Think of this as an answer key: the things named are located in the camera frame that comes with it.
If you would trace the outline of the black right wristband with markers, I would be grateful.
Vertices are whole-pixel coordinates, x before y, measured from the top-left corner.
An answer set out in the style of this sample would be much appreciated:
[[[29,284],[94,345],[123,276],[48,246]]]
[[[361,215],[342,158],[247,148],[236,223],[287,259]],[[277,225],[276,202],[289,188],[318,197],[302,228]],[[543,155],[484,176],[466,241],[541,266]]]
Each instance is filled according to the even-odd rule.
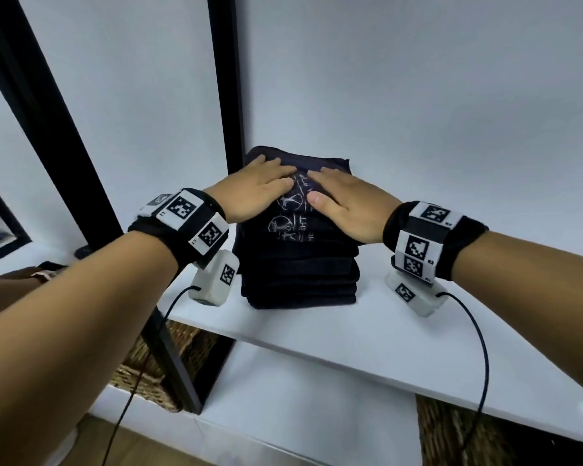
[[[459,254],[488,231],[460,212],[411,201],[391,213],[382,238],[395,270],[431,286],[436,280],[451,282]]]

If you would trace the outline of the person's right forearm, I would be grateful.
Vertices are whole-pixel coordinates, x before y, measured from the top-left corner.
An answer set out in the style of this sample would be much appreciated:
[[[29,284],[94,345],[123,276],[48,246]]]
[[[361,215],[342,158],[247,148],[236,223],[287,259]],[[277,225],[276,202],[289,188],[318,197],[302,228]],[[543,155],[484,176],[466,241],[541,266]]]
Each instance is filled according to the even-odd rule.
[[[486,232],[451,278],[583,387],[583,256]]]

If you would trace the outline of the stack of dark folded clothes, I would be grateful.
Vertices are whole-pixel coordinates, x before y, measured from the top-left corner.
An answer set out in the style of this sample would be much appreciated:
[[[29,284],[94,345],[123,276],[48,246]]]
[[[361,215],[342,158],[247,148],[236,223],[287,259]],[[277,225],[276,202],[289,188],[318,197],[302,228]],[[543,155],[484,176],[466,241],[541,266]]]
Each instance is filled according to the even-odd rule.
[[[353,305],[359,243],[341,232],[300,236],[236,228],[241,296],[258,310]]]

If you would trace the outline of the woven wicker basket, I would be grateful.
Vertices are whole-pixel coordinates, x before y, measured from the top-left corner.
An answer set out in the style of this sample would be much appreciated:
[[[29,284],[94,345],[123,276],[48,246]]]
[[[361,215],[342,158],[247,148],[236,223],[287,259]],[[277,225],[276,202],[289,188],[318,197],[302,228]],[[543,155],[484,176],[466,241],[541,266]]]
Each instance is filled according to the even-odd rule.
[[[196,377],[204,371],[204,365],[210,358],[219,335],[176,321],[169,321],[166,326],[173,342],[178,347],[181,362],[187,369],[190,380],[196,382]],[[171,413],[183,410],[178,395],[171,391],[170,380],[166,378],[162,368],[150,355],[141,336],[136,339],[124,361],[113,373],[109,385],[130,392],[140,373],[143,375],[137,387],[137,396]]]
[[[583,466],[583,442],[415,395],[422,466]]]

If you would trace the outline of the person's left hand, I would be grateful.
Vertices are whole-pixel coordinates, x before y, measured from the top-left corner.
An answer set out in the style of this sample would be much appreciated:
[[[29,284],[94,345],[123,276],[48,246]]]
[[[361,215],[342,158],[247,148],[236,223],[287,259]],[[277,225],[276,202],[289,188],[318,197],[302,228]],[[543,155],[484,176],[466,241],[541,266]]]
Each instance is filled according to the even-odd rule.
[[[256,217],[295,185],[293,175],[269,179],[269,168],[282,165],[280,158],[267,160],[262,171],[243,171],[230,174],[204,192],[214,199],[224,212],[228,224],[238,224]]]

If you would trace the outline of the black left wristband with markers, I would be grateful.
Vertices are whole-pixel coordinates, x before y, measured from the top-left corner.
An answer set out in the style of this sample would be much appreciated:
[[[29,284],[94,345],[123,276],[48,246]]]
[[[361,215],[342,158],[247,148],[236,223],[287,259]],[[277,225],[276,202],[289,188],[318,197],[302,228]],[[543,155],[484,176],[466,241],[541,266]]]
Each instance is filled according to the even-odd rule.
[[[204,269],[227,240],[229,224],[213,197],[201,190],[182,188],[146,203],[127,230],[162,242],[179,270],[189,264]]]

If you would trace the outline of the slanted black frame post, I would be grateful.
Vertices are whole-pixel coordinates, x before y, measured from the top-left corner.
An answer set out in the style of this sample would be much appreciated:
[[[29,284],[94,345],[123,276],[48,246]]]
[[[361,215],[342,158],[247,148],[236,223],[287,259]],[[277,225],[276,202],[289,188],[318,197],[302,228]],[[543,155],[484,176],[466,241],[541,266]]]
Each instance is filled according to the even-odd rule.
[[[123,234],[19,0],[0,0],[0,92],[95,251]]]

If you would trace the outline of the upright black frame post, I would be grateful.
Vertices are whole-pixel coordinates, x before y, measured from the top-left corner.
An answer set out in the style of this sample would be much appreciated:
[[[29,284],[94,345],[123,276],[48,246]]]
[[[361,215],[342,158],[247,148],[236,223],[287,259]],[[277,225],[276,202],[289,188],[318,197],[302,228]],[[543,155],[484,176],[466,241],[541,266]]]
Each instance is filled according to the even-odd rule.
[[[229,174],[244,165],[246,144],[235,0],[207,0]]]

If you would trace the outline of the person's left forearm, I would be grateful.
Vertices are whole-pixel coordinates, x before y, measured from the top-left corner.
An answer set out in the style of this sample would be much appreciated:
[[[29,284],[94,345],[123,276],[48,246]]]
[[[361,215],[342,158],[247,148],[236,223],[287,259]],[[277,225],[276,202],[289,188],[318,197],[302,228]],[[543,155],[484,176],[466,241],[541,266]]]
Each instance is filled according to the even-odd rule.
[[[0,313],[0,466],[43,466],[177,271],[162,241],[129,232]]]

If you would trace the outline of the person's right hand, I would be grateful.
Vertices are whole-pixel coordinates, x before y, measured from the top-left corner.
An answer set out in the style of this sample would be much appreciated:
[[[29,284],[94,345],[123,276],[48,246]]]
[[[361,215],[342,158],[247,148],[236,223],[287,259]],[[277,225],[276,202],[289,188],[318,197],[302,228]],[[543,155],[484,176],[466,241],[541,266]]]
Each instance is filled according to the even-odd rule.
[[[339,170],[309,171],[323,194],[341,206],[340,212],[320,212],[343,233],[360,243],[382,243],[383,231],[401,200],[383,189]]]

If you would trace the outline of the black wristband with markers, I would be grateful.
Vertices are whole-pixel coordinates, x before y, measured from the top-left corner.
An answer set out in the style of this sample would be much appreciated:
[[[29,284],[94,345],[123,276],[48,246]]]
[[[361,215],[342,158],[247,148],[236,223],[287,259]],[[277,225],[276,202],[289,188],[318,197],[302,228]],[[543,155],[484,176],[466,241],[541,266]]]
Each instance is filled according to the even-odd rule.
[[[213,197],[201,190],[182,188],[146,203],[127,230],[162,242],[179,270],[189,264],[204,269],[227,240],[229,224]]]
[[[382,238],[395,270],[431,286],[436,280],[451,282],[459,254],[488,231],[460,212],[411,201],[391,213]]]

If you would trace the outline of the dark printed shirt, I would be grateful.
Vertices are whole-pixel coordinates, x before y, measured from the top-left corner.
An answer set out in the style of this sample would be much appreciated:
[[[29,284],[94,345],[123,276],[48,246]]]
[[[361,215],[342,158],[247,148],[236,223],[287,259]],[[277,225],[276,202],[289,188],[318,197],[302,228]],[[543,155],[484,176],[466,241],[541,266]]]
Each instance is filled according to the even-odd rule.
[[[242,237],[246,240],[362,244],[345,235],[332,220],[316,211],[307,199],[310,191],[326,194],[321,185],[309,177],[309,171],[319,171],[326,167],[351,174],[348,159],[303,156],[279,148],[256,146],[248,152],[244,161],[248,164],[261,155],[267,161],[279,158],[282,165],[294,166],[294,186],[257,217],[238,224],[236,241]]]

